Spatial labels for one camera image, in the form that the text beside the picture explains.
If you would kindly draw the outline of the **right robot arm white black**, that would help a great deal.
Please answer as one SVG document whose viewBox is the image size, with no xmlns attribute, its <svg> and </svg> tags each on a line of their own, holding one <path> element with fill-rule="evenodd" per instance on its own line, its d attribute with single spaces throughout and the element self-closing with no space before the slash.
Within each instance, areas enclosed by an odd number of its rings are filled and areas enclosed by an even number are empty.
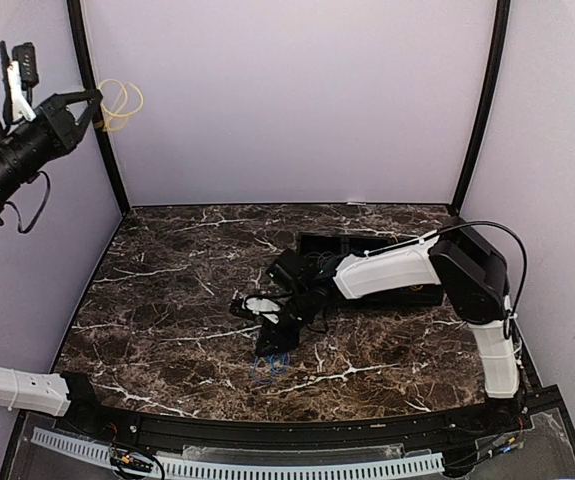
<svg viewBox="0 0 575 480">
<path fill-rule="evenodd" d="M 501 432 L 516 416 L 519 395 L 519 348 L 514 326 L 521 289 L 509 285 L 508 263 L 479 228 L 515 233 L 488 220 L 452 217 L 441 228 L 376 249 L 322 254 L 318 258 L 283 251 L 267 274 L 282 287 L 286 302 L 262 297 L 251 312 L 262 320 L 255 344 L 258 357 L 288 354 L 332 299 L 359 301 L 408 287 L 442 289 L 458 318 L 474 335 L 484 373 L 484 391 L 491 401 L 477 413 L 488 434 Z"/>
</svg>

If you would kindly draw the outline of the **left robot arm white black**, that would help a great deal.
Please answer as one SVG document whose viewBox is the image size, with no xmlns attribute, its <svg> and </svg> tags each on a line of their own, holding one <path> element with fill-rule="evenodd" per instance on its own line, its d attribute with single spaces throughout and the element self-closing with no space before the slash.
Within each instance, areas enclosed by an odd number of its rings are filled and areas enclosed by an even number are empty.
<svg viewBox="0 0 575 480">
<path fill-rule="evenodd" d="M 34 110 L 35 118 L 22 120 L 7 131 L 0 122 L 0 226 L 10 198 L 25 184 L 44 176 L 44 200 L 51 180 L 43 167 L 73 152 L 82 141 L 100 107 L 97 89 L 53 94 Z M 65 372 L 40 374 L 0 367 L 0 407 L 28 410 L 52 417 L 66 417 L 87 436 L 98 436 L 108 427 L 107 412 L 97 399 L 88 377 Z"/>
</svg>

